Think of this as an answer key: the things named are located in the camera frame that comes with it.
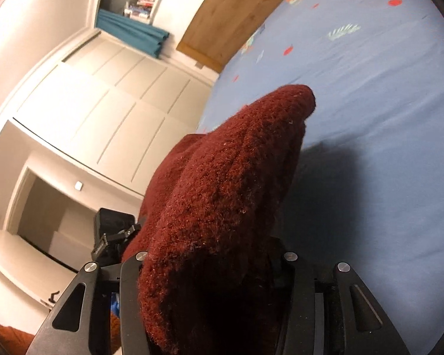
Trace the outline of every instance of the mattress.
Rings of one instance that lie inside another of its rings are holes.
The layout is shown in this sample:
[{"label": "mattress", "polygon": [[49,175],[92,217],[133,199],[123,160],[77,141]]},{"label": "mattress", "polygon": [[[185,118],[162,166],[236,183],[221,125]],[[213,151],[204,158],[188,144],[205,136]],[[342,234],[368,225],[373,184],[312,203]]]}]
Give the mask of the mattress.
[{"label": "mattress", "polygon": [[214,85],[198,131],[285,84],[317,99],[280,236],[350,263],[403,337],[444,333],[444,18],[431,0],[285,0]]}]

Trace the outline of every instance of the red towel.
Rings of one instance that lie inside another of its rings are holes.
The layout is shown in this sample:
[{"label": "red towel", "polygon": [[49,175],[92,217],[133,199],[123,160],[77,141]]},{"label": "red towel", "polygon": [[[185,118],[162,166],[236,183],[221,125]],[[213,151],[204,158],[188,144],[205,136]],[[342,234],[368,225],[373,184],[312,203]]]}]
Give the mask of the red towel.
[{"label": "red towel", "polygon": [[279,311],[265,242],[292,180],[313,92],[287,85],[207,135],[188,135],[155,171],[147,220],[123,260],[148,251],[138,282],[163,352],[270,354]]}]

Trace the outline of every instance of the blue bed sheet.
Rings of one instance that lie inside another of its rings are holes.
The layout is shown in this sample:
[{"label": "blue bed sheet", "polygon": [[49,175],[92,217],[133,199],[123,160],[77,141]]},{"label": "blue bed sheet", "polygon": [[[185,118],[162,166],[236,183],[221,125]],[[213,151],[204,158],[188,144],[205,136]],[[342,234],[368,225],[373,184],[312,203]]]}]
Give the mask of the blue bed sheet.
[{"label": "blue bed sheet", "polygon": [[350,263],[425,355],[444,333],[444,19],[431,0],[286,0],[221,73],[198,131],[293,83],[317,108],[281,237]]}]

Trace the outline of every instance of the cabinet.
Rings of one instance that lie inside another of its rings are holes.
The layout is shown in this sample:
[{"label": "cabinet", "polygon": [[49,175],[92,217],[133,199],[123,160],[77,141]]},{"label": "cabinet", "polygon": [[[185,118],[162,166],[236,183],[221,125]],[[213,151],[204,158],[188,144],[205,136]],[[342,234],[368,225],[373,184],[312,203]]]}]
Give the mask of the cabinet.
[{"label": "cabinet", "polygon": [[66,155],[144,195],[154,170],[195,131],[210,88],[101,35],[31,92],[15,119]]},{"label": "cabinet", "polygon": [[0,207],[0,272],[50,308],[51,294],[59,291],[58,300],[74,270],[91,260],[95,212],[104,207],[136,216],[141,196],[97,178],[26,132],[11,121],[0,134],[0,199],[7,200]]}]

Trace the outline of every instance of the teal curtain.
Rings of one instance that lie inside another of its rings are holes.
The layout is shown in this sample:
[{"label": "teal curtain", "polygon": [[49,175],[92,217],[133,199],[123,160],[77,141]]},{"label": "teal curtain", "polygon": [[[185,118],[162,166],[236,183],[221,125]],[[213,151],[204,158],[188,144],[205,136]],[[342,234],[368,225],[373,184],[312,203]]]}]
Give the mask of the teal curtain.
[{"label": "teal curtain", "polygon": [[169,32],[143,22],[99,9],[96,27],[114,35],[128,45],[157,58]]}]

